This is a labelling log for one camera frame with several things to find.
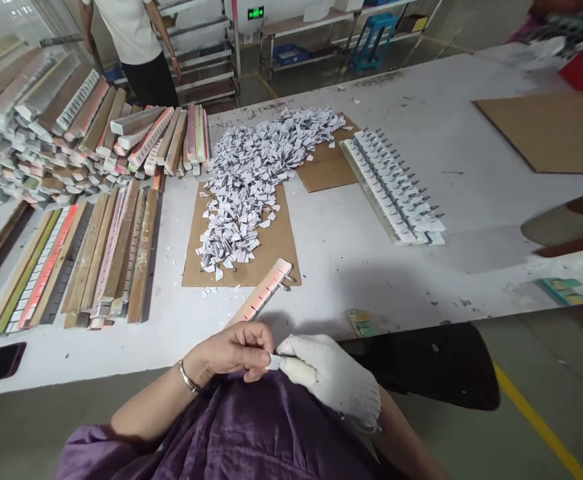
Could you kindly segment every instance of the brown cardboard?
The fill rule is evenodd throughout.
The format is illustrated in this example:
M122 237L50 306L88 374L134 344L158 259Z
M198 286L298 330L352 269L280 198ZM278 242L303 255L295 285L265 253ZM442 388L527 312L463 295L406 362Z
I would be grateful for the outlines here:
M316 145L316 151L310 152L314 160L305 161L296 169L298 177L309 193L358 182L338 142L354 138L354 133L360 129L346 116L345 122L346 125L354 128L349 131L340 129L334 132L335 148L330 149L329 142L319 143Z
M199 184L199 192L205 191L204 185L204 183ZM287 197L282 184L276 186L276 203L280 205L280 210L276 212L276 220L271 222L271 225L266 229L260 227L257 229L260 245L253 251L256 258L250 260L249 263L234 263L236 272L221 265L220 268L223 269L225 276L220 281L215 280L214 273L200 271L200 256L196 253L196 249L202 245L200 235L207 230L209 220L203 218L203 212L210 199L211 197L203 198L196 195L189 245L187 245L187 257L185 258L185 271L183 272L183 287L235 287L236 285L255 287L279 258L294 266L289 275L296 279L296 282L285 281L284 284L298 287L303 283L298 267L292 224L289 221Z
M537 173L583 173L583 92L474 104Z

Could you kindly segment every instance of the chair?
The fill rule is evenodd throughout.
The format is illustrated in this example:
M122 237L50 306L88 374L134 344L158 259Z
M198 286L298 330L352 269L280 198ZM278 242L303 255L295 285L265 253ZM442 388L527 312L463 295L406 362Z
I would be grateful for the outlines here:
M358 41L356 46L352 51L352 56L350 57L350 65L354 66L354 71L360 71L369 68L378 69L382 65L385 59L385 54L387 53L387 48L394 36L394 31L396 30L396 25L398 24L398 18L391 13L380 13L379 15L370 15L365 22L365 26L358 36ZM385 39L384 45L381 47L380 52L378 46L382 40L383 33L388 29L388 35ZM365 44L359 50L360 41L366 38ZM374 46L371 50L370 43L374 39Z

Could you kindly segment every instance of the black pants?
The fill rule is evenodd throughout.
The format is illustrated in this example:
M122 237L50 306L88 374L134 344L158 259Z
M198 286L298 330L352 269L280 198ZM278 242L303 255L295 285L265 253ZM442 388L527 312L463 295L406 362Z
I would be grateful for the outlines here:
M178 95L171 80L171 71L161 52L154 60L141 65L122 63L129 86L146 107L178 107Z

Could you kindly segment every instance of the white work glove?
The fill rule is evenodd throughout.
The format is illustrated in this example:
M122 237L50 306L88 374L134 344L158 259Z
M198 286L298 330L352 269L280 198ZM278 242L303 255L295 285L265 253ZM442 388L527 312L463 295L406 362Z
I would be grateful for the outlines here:
M361 367L327 335L291 335L276 349L280 369L329 408L353 418L365 431L378 430L380 393L372 372Z

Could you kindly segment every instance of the person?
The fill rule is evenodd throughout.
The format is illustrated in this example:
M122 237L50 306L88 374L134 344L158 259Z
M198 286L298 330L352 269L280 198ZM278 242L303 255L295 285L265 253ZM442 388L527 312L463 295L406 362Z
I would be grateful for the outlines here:
M194 347L105 426L65 445L57 479L450 479L374 376L326 335L293 335L267 371L267 325L239 322Z
M173 70L180 80L178 59L171 46L169 34L163 23L158 6L153 0L94 0L111 33L123 71L143 106L178 107L178 96L171 79L171 72L151 30L155 25L171 55ZM95 42L91 36L93 19L92 0L78 0L85 34L85 48L94 55Z

